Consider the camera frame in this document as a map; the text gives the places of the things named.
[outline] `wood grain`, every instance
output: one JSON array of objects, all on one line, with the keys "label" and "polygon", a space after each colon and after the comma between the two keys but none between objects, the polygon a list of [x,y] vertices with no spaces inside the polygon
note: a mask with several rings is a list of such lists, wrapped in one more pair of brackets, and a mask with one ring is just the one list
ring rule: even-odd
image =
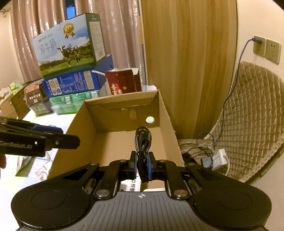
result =
[{"label": "wood grain", "polygon": [[210,131],[228,95],[237,44],[235,0],[141,0],[149,84],[178,138]]}]

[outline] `table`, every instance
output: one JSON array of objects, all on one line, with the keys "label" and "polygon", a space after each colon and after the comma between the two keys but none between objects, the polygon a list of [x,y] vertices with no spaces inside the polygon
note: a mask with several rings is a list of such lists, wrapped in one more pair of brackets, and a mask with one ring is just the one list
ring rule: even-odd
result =
[{"label": "table", "polygon": [[[64,133],[66,133],[75,115],[76,114],[56,115],[55,113],[52,113],[37,117],[31,110],[24,117],[24,120],[41,125],[61,127]],[[21,176],[15,176],[18,156],[6,155],[6,157],[7,165],[5,169],[1,169],[0,179],[0,230],[16,231],[19,226],[11,211],[12,198],[22,188],[40,181],[35,175],[35,171],[37,171],[42,164],[47,162],[47,160],[44,158],[37,158],[29,163],[30,168],[26,168],[26,166],[21,171]]]}]

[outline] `curtain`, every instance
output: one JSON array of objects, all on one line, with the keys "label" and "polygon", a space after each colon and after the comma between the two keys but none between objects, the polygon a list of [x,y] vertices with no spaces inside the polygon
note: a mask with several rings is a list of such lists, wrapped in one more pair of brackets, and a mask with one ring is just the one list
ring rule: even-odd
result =
[{"label": "curtain", "polygon": [[65,0],[12,0],[15,50],[25,82],[42,78],[32,38],[66,20]]},{"label": "curtain", "polygon": [[76,14],[100,15],[105,49],[112,54],[116,68],[139,68],[146,84],[137,0],[75,0]]}]

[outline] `white adapter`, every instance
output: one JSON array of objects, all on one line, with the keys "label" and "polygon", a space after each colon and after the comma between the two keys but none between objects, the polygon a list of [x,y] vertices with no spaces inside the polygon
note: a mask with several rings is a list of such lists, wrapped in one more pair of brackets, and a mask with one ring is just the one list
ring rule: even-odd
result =
[{"label": "white adapter", "polygon": [[213,168],[212,168],[213,171],[228,164],[225,149],[219,149],[217,153],[213,155],[212,159],[213,159]]}]

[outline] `gold medal emblem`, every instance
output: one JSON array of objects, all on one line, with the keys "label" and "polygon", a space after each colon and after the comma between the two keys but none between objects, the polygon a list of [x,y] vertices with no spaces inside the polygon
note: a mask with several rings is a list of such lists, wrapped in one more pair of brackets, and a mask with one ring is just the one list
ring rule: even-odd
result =
[{"label": "gold medal emblem", "polygon": [[65,38],[68,38],[69,35],[72,37],[75,35],[74,34],[74,25],[72,23],[66,23],[63,27],[63,33],[65,34]]}]

